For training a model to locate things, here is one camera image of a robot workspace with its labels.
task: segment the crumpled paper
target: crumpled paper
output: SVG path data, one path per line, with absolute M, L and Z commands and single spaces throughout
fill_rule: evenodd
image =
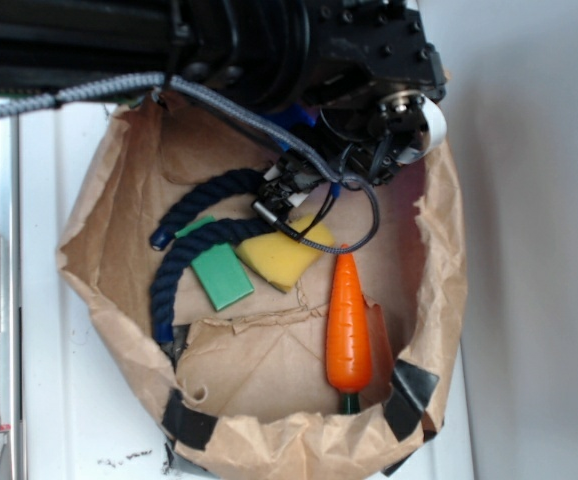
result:
M 160 217 L 199 182 L 273 162 L 270 152 L 209 113 L 176 96 L 166 104 L 147 99 L 139 109 L 120 108 L 112 116 L 57 254 L 61 274 L 88 304 L 134 394 L 158 424 L 172 388 L 184 392 L 189 407 L 222 414 L 204 451 L 179 442 L 176 451 L 225 479 L 362 479 L 407 457 L 422 445 L 424 431 L 442 426 L 466 298 L 461 194 L 449 147 L 377 189 L 380 232 L 355 254 L 377 368 L 363 392 L 368 408 L 341 416 L 332 414 L 337 394 L 322 365 L 330 256 L 288 294 L 250 272 L 255 293 L 219 313 L 185 272 L 176 323 L 194 325 L 177 375 L 151 339 L 148 288 L 162 253 L 151 250 L 148 238 Z M 315 191 L 294 215 L 315 212 L 325 194 Z M 250 217 L 251 200 L 236 197 L 207 213 Z M 352 243 L 370 221 L 362 194 L 345 192 L 326 224 L 338 242 Z M 264 345 L 244 348 L 256 338 L 265 338 Z M 401 442 L 380 404 L 396 358 L 440 377 L 422 422 Z M 249 379 L 240 393 L 233 384 L 219 388 L 226 363 Z M 276 380 L 274 364 L 281 372 Z M 305 395 L 296 394 L 300 386 Z

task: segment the green block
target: green block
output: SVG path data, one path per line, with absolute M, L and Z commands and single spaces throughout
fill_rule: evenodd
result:
M 184 237 L 203 225 L 215 221 L 216 219 L 212 216 L 201 218 L 177 232 L 176 238 Z M 201 253 L 191 262 L 191 267 L 196 272 L 198 280 L 216 311 L 253 293 L 253 285 L 228 243 L 214 245 Z

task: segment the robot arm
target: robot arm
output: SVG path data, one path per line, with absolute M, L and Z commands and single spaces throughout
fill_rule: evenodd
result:
M 162 71 L 286 125 L 333 169 L 372 185 L 444 137 L 438 53 L 406 0 L 0 0 L 0 94 Z M 261 189 L 282 216 L 325 180 L 291 150 Z

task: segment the carrot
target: carrot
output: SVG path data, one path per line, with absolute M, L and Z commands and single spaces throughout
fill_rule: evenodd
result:
M 356 413 L 357 394 L 371 381 L 371 346 L 365 302 L 351 253 L 339 255 L 336 261 L 327 324 L 326 366 L 329 383 L 343 395 L 343 413 Z

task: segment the yellow sponge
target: yellow sponge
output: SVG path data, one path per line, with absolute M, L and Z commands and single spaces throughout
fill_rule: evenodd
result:
M 300 232 L 311 224 L 313 218 L 313 215 L 308 215 L 289 225 Z M 335 241 L 322 223 L 312 228 L 306 238 L 329 247 Z M 236 254 L 271 285 L 288 292 L 322 252 L 302 245 L 281 232 L 274 232 L 245 240 L 236 248 Z

